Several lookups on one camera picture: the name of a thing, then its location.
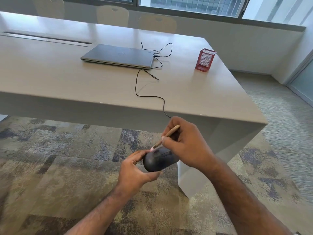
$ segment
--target wooden stick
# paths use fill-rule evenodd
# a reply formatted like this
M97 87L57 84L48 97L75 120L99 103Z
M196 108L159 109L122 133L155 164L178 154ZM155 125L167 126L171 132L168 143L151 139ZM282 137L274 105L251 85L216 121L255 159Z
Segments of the wooden stick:
M180 128L180 125L176 125L174 128L172 128L165 136L166 137L170 137L173 133L175 133L178 129ZM160 146L162 144L162 140L160 140L159 142L157 142L153 147L152 149Z

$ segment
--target laptop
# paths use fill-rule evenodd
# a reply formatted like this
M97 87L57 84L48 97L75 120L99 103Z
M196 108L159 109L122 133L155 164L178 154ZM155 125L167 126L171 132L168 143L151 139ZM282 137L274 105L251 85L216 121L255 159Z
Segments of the laptop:
M93 63L149 69L155 51L98 44L80 59Z

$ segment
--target forearm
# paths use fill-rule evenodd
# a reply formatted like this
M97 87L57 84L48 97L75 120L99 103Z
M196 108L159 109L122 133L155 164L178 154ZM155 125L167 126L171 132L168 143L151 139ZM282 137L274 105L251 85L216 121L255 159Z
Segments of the forearm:
M103 235L116 214L129 199L130 196L123 193L119 186L116 186L109 192L104 201L72 227L66 235Z
M211 156L202 172L213 184L238 235L291 234L226 163Z

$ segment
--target white chair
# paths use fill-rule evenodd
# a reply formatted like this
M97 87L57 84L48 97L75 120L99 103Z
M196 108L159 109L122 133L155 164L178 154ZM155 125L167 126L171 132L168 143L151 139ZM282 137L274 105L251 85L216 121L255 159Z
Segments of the white chair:
M129 13L123 7L99 6L96 13L99 24L128 27Z
M39 16L64 19L63 0L33 0L33 3Z
M175 34L176 21L169 16L144 14L139 19L139 28Z

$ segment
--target black computer mouse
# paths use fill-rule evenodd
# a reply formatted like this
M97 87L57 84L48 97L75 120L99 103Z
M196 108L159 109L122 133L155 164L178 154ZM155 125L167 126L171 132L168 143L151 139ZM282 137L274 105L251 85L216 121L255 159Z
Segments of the black computer mouse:
M166 147L159 147L154 152L145 155L143 158L143 166L149 172L161 171L178 161L178 156L172 153L169 149Z

